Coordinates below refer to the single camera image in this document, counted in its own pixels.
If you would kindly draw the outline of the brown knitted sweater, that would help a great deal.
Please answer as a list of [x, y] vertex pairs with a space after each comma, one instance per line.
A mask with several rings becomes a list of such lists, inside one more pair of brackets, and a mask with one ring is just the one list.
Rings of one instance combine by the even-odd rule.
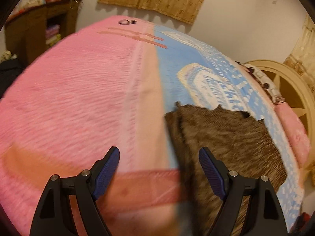
[[214, 110], [176, 106], [164, 118], [188, 199], [193, 235], [206, 235], [221, 207], [199, 162], [202, 147], [242, 176], [266, 175], [275, 191], [284, 184], [287, 172], [263, 120], [221, 106]]

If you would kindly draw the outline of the pink floral pillow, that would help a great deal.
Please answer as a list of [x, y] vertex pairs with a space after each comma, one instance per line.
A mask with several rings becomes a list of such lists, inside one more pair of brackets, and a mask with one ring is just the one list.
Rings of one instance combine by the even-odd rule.
[[303, 168], [311, 151], [311, 143], [305, 127], [286, 102], [277, 104], [274, 110], [287, 135], [299, 168]]

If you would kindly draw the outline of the cream round wooden headboard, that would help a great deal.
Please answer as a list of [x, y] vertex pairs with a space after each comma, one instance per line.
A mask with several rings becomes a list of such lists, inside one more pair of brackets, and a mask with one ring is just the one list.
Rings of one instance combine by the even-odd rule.
[[314, 142], [314, 96], [306, 82], [289, 66], [272, 60], [253, 60], [243, 65], [257, 67], [272, 80]]

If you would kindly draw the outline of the colourful patterned bed sheet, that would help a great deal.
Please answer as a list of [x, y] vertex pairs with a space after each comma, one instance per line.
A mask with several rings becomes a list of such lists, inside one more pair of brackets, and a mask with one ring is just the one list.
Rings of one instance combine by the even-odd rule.
[[1, 99], [1, 205], [21, 235], [51, 175], [75, 176], [120, 150], [118, 176], [99, 210], [113, 235], [191, 235], [179, 202], [178, 163], [165, 113], [176, 102], [218, 105], [262, 119], [287, 179], [278, 191], [288, 228], [304, 190], [272, 102], [245, 69], [167, 27], [112, 16], [38, 57]]

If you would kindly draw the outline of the black bag on floor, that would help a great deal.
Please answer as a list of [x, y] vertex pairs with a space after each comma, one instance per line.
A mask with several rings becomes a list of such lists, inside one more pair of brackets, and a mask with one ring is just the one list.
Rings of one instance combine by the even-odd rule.
[[19, 59], [10, 59], [0, 63], [0, 98], [24, 69]]

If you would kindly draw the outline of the beige side curtain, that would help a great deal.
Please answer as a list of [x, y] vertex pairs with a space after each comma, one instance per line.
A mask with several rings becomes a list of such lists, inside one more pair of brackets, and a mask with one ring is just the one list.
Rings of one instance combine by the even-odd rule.
[[315, 32], [314, 22], [307, 14], [302, 28], [302, 34], [295, 44], [290, 55], [284, 61], [306, 82], [314, 94], [314, 67], [315, 67]]

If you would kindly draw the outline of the dark wooden desk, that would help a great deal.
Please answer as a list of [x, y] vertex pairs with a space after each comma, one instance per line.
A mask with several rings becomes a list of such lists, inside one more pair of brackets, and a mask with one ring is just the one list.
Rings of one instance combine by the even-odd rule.
[[27, 67], [48, 49], [46, 30], [49, 26], [60, 25], [62, 39], [76, 31], [81, 1], [53, 1], [14, 16], [4, 25], [7, 50], [17, 55], [22, 65]]

